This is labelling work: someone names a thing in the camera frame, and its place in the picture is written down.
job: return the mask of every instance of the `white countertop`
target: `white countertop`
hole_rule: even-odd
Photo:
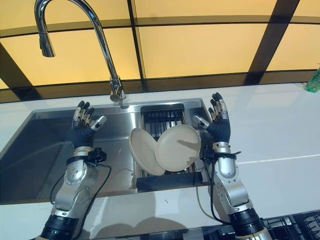
[[[299,83],[128,94],[127,102],[202,98],[219,92],[231,123],[231,149],[254,207],[262,218],[320,209],[320,93]],[[0,104],[0,150],[31,111],[112,104],[109,96],[72,97]],[[0,206],[0,239],[39,235],[51,204]],[[82,239],[136,235],[218,224],[209,216],[208,187],[97,198]]]

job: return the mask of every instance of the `dish rack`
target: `dish rack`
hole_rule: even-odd
[[[320,240],[320,210],[262,220],[273,240]],[[221,226],[211,240],[234,240],[231,226]]]
[[[184,110],[182,103],[143,106],[140,109],[142,129],[158,141],[161,134],[167,129],[186,124]],[[197,171],[196,164],[193,163],[182,171],[166,170],[161,176],[151,175],[141,169],[136,180],[136,187],[139,191],[154,191],[162,188],[201,184],[202,182],[202,174]]]

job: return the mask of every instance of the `wire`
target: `wire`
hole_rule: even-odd
[[[80,235],[81,235],[81,233],[82,233],[82,231],[83,231],[83,229],[84,229],[84,225],[85,225],[85,221],[86,221],[88,212],[89,212],[89,210],[91,209],[92,205],[94,204],[94,201],[95,201],[98,193],[99,193],[100,190],[104,187],[104,185],[106,184],[107,180],[108,180],[109,177],[110,177],[111,170],[112,170],[112,168],[111,168],[110,165],[98,164],[98,166],[99,166],[99,167],[104,167],[104,168],[109,168],[109,173],[108,173],[108,175],[106,176],[104,182],[103,182],[103,183],[101,184],[101,186],[99,187],[98,191],[96,191],[96,193],[93,195],[93,198],[91,199],[91,202],[89,203],[89,206],[87,207],[87,209],[86,209],[86,211],[85,211],[85,214],[84,214],[84,217],[83,217],[83,221],[82,221],[82,224],[81,224],[80,232],[78,233],[78,235],[77,235],[73,240],[77,240],[77,239],[80,237]]]
[[[51,189],[49,199],[50,199],[50,203],[51,203],[52,205],[55,204],[54,201],[53,201],[53,199],[52,199],[52,194],[54,193],[54,190],[55,190],[56,186],[58,185],[58,183],[60,182],[60,180],[63,178],[64,175],[65,175],[65,174],[62,174],[62,176],[58,179],[58,181],[56,181],[56,183],[53,185],[53,187],[52,187],[52,189]]]
[[[214,211],[214,173],[215,173],[215,166],[214,166],[214,161],[211,162],[211,184],[210,184],[210,206],[211,206],[211,213],[212,216],[215,220],[217,220],[218,222],[225,224],[225,225],[230,225],[229,222],[227,221],[223,221],[219,218],[217,218],[217,216],[215,215],[215,211]]]

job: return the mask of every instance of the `faucet spout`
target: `faucet spout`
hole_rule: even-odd
[[[46,6],[51,1],[52,0],[36,0],[34,4],[34,16],[35,16],[36,26],[39,32],[40,48],[42,50],[42,55],[49,58],[52,58],[55,56],[55,52],[48,35],[48,29],[47,29],[47,24],[45,20]],[[111,87],[110,99],[114,102],[118,102],[124,99],[126,97],[126,94],[124,92],[124,88],[121,83],[121,80],[117,75],[116,68],[108,48],[106,37],[97,14],[85,0],[69,0],[69,1],[76,4],[78,7],[80,7],[85,12],[85,14],[89,17],[89,19],[93,24],[93,28],[98,38],[105,63],[110,72],[110,87]]]

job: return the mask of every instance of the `yellow backlit panel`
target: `yellow backlit panel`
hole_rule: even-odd
[[[104,30],[117,74],[121,79],[139,79],[131,28]],[[0,39],[13,60],[33,85],[108,81],[110,74],[93,30],[49,34],[55,57],[44,57],[39,36]]]
[[[140,27],[147,78],[247,72],[266,24]]]
[[[320,25],[289,24],[267,70],[317,69],[319,39]]]
[[[7,84],[0,78],[0,89],[8,89]]]
[[[300,0],[293,16],[320,17],[320,0]]]
[[[276,0],[135,0],[138,18],[271,15]]]
[[[35,26],[36,0],[0,0],[0,29]],[[128,19],[126,0],[87,0],[100,20]],[[67,0],[53,0],[45,9],[47,24],[88,21],[86,14]]]

